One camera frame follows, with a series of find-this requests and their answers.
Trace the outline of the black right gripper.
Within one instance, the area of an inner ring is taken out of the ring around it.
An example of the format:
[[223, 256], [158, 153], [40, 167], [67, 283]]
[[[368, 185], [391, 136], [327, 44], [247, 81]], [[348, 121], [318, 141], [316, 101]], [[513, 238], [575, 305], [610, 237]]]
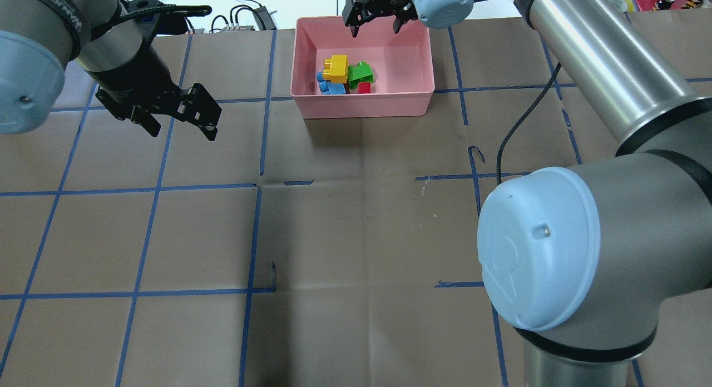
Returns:
[[353, 38], [358, 37], [361, 25], [379, 17], [394, 16], [393, 32], [399, 34], [403, 25], [418, 19], [412, 0], [345, 0], [343, 21]]

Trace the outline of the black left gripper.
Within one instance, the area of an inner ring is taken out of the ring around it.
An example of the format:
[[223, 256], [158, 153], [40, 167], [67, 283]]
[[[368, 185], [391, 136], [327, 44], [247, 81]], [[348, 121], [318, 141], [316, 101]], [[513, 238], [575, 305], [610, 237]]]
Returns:
[[180, 88], [173, 83], [167, 65], [149, 44], [111, 70], [96, 71], [96, 97], [118, 120], [130, 120], [153, 138], [162, 128], [155, 115], [166, 115], [198, 127], [208, 141], [215, 141], [221, 106], [200, 83]]

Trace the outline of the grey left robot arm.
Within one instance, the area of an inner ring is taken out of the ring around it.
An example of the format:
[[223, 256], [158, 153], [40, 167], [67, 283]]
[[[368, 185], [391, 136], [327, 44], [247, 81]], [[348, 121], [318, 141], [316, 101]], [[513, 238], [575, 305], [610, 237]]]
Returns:
[[173, 82], [152, 46], [158, 34], [187, 32], [188, 17], [211, 10], [158, 0], [2, 0], [2, 133], [42, 126], [63, 91], [66, 67], [76, 62], [117, 120], [156, 137], [156, 116], [169, 116], [214, 141], [219, 104], [200, 83]]

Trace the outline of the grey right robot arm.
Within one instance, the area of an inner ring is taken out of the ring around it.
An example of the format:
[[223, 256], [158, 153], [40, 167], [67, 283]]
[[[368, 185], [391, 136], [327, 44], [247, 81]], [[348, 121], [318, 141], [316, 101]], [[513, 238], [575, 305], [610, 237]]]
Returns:
[[[443, 29], [488, 0], [347, 0]], [[477, 252], [493, 307], [525, 340], [527, 386], [624, 386], [661, 303], [710, 288], [710, 98], [607, 0], [513, 0], [620, 144], [615, 157], [499, 182]]]

